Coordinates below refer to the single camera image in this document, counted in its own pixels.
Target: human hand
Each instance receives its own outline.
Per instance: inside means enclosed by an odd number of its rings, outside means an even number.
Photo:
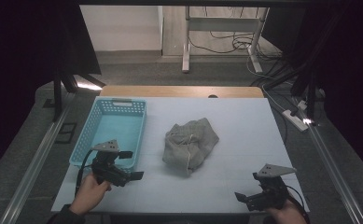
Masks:
[[[85,215],[99,204],[108,190],[111,190],[111,184],[108,181],[103,181],[99,185],[94,174],[88,174],[82,180],[77,196],[70,205],[70,211],[80,216]]]
[[[306,221],[297,206],[290,200],[286,200],[282,209],[267,208],[266,212],[271,214],[277,224],[306,224]]]

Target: light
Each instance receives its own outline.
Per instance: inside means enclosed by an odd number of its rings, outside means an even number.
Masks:
[[[313,123],[311,119],[303,119],[304,124],[311,124]]]
[[[101,87],[98,87],[96,85],[91,85],[91,84],[78,83],[78,86],[80,88],[85,88],[85,89],[94,90],[94,91],[100,91],[100,90],[102,90]]]

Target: white wall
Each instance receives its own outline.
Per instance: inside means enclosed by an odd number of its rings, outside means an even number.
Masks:
[[[161,7],[80,8],[96,51],[161,49]]]

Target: blue plastic basket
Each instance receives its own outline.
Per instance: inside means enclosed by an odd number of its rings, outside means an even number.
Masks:
[[[70,164],[81,167],[88,151],[97,144],[117,139],[120,151],[132,151],[130,159],[116,159],[118,168],[134,171],[138,162],[141,140],[147,116],[144,100],[96,97],[91,112],[70,157]],[[96,156],[93,151],[86,164]]]

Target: person's arm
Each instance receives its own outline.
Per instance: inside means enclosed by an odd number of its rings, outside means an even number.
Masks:
[[[90,173],[82,180],[81,187],[76,198],[70,205],[65,205],[62,211],[52,220],[50,224],[82,224],[85,222],[83,217],[93,209],[105,196],[105,192],[111,190],[109,182],[104,181],[98,184],[96,177]]]
[[[266,212],[271,214],[277,224],[306,224],[306,221],[297,206],[290,200],[286,200],[282,209],[267,208]]]

